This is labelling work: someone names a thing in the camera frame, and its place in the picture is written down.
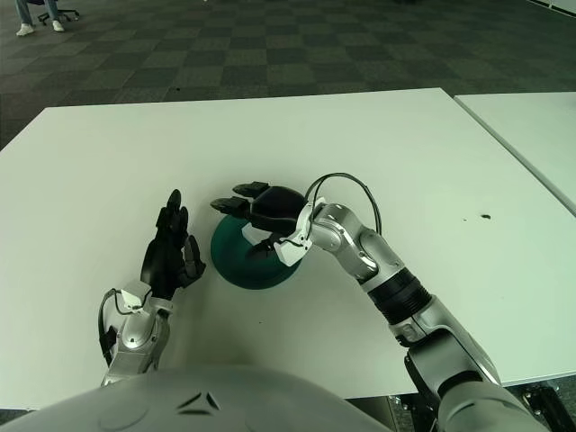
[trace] tabletop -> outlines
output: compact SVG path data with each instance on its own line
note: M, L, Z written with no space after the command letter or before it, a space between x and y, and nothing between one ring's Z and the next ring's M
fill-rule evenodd
M259 292L212 266L211 200L254 180L304 191L334 171L371 187L389 244L505 383L576 371L576 220L440 89L63 107L0 153L0 407L100 384L100 301L139 276L174 188L208 268L175 295L161 367L261 365L343 398L413 392L404 349L329 254ZM357 185L321 194L372 226Z
M576 93L455 99L576 216Z

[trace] floor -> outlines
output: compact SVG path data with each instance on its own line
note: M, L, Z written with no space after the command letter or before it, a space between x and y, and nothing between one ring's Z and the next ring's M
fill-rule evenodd
M48 106L431 86L450 95L576 90L574 19L525 0L58 4L81 19L62 34L37 25L16 38L13 0L0 0L0 149Z

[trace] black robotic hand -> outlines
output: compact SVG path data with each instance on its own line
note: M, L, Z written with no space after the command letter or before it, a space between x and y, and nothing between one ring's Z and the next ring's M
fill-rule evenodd
M148 244L140 273L152 296L166 300L172 299L176 288L200 279L206 268L196 239L188 235L188 210L180 207L181 201L180 191L175 189L160 210L156 237Z
M236 194L252 198L253 201L232 196L214 200L211 206L219 212L249 221L254 228L271 232L269 239L248 252L249 257L268 257L274 253L273 244L276 241L294 233L306 199L293 189L261 182L239 184L232 190Z

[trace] wire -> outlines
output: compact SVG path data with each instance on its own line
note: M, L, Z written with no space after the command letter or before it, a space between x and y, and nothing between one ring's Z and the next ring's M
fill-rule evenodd
M432 422L432 426L430 426L430 430L428 432L432 432L437 423L438 423L438 419L435 418L434 421Z
M104 295L104 297L102 298L102 302L100 303L100 310L98 311L98 336L99 336L100 341L101 341L101 348L103 349L103 356L104 356L104 360L106 360L107 365L110 365L110 363L112 362L112 354L110 354L110 351L104 351L104 347L102 346L102 340L103 340L103 337L106 333L104 331L103 314L104 314L104 305L106 304L106 301L114 295L115 291L116 290L112 289Z
M106 304L106 302L108 301L108 299L110 299L110 297L114 296L114 306L116 306L116 311L118 313L120 313L121 315L131 315L132 312L122 312L120 310L120 306L118 305L118 294L120 292L118 290L116 290L115 288L112 288L110 291L106 292L106 294L104 295L104 297L102 298L102 302L100 303L100 309L98 311L98 336L100 338L100 340L103 340L104 335L106 334L106 332L104 331L104 305ZM142 302L142 305L146 304L146 300L148 298L149 295L152 294L152 288L150 288L148 290L148 292L146 292L146 294L144 295L144 301ZM106 360L106 363L108 365L110 365L112 363L112 354L110 354L110 351L104 351L104 347L102 347L103 349L103 356L104 359Z
M306 239L310 238L310 235L312 233L312 221L314 218L314 208L316 206L316 199L318 198L318 192L320 190L320 187L322 186L322 184L328 180L331 177L344 177L347 178L349 180L352 180L353 182L355 182L356 184L360 185L360 187L362 187L362 189L364 189L364 193L366 194L366 196L368 197L368 199L370 200L370 204L372 205L372 210L374 213L374 221L376 224L376 232L380 235L382 235L382 217L380 215L380 209L378 208L378 204L376 203L376 200L374 199L374 196L372 195L372 193L370 192L370 189L368 189L368 186L366 186L364 183L362 183L360 180L358 180L356 177L354 177L353 175L349 174L349 173L331 173L331 174L326 174L323 175L322 177L318 178L316 181L314 181L314 183L312 183L310 185L310 187L308 188L308 190L306 191L306 194L304 195L304 198L306 200L308 200L308 198L310 197L310 194L312 192L312 190L314 190L314 188L316 188L316 190L314 191L314 198L312 199L312 211L310 212L310 218L309 218L309 227L308 227L308 234L306 236Z
M122 312L120 310L120 307L118 306L118 294L120 294L120 292L118 290L115 290L114 288L112 288L112 291L114 291L114 304L116 305L116 311L118 313L120 313L121 315L131 315L132 312Z
M298 248L303 248L303 247L304 247L304 245L301 245L300 243L296 243L295 241L291 241L291 240L288 239L288 238L285 238L284 240L281 240L281 241L280 241L280 244L281 244L281 245L282 245L283 243L290 243L291 245L296 246L296 247L298 247Z

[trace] teal bowl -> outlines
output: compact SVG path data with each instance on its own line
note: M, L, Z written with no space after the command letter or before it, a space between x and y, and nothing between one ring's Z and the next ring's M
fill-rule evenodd
M300 265L280 262L276 254L263 259L248 259L252 245L242 235L246 220L226 216L216 227L211 240L211 258L216 270L231 284L248 290L272 288L288 279Z

